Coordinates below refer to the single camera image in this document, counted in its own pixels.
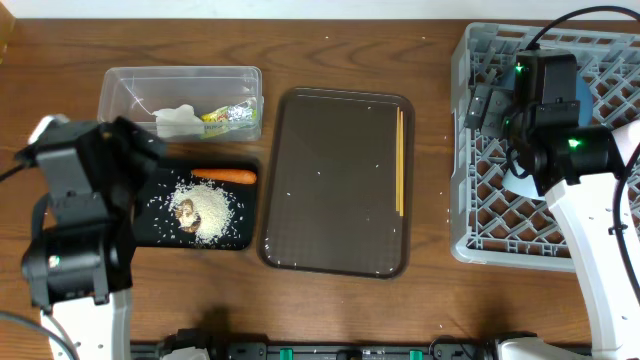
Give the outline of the light blue bowl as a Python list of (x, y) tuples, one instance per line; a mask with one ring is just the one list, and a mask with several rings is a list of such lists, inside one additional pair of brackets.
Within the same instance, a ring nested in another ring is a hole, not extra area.
[(538, 201), (544, 200), (544, 197), (538, 194), (531, 175), (524, 179), (520, 179), (517, 178), (510, 169), (508, 169), (503, 177), (502, 186), (505, 190), (514, 193), (515, 195)]

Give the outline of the brown food scrap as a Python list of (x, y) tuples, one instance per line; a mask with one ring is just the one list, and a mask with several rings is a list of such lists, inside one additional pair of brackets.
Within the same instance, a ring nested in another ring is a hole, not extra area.
[(182, 231), (195, 233), (199, 229), (201, 219), (191, 199), (186, 199), (179, 203), (174, 209), (174, 215)]

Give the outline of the white paper wrapper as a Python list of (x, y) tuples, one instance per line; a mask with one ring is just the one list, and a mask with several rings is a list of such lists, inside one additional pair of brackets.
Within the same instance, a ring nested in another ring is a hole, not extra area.
[(200, 116), (204, 124), (203, 138), (216, 137), (232, 130), (251, 128), (257, 120), (257, 100), (248, 98), (235, 105), (220, 107)]

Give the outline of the orange carrot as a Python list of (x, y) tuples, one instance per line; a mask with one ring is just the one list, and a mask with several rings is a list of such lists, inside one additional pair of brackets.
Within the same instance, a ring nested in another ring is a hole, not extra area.
[(243, 185), (252, 185), (257, 182), (257, 175), (254, 172), (242, 169), (194, 169), (191, 174), (204, 179)]

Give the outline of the dark blue plate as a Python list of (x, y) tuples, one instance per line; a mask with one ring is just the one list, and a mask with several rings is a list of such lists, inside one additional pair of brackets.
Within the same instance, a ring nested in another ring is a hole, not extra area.
[[(497, 85), (509, 90), (514, 89), (515, 70), (504, 73)], [(581, 78), (576, 78), (576, 99), (580, 102), (579, 120), (580, 127), (587, 126), (592, 120), (593, 100), (588, 84)]]

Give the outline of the pile of rice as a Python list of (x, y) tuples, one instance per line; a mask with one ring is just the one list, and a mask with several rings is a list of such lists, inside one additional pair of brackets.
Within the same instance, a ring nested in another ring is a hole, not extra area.
[[(201, 223), (195, 233), (179, 228), (175, 207), (191, 199)], [(245, 203), (212, 180), (178, 177), (159, 183), (145, 201), (142, 234), (152, 245), (201, 249), (240, 249), (250, 239)]]

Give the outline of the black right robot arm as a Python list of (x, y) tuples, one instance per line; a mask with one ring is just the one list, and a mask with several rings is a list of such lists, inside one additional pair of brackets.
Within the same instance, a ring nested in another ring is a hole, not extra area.
[(639, 159), (639, 123), (582, 126), (576, 57), (561, 49), (516, 54), (514, 86), (475, 87), (466, 127), (491, 126), (517, 178), (531, 178), (569, 247), (586, 305), (594, 359), (639, 356), (639, 237), (627, 181)]

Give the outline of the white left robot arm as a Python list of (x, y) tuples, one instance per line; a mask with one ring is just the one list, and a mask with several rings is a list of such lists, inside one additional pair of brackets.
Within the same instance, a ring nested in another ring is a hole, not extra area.
[(16, 158), (48, 191), (22, 262), (57, 359), (129, 359), (137, 195), (167, 151), (135, 123), (40, 120)]

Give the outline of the white arm base mount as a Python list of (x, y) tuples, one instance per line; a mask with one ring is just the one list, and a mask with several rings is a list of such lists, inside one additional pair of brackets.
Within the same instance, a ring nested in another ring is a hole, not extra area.
[(180, 329), (167, 337), (159, 350), (161, 360), (214, 360), (211, 338), (199, 329)]

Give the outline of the white paper napkin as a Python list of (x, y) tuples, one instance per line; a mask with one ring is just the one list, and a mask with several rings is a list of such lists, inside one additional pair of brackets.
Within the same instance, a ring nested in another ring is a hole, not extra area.
[(176, 136), (199, 136), (205, 132), (204, 122), (195, 115), (191, 105), (164, 108), (152, 113), (155, 117), (156, 132), (160, 138)]

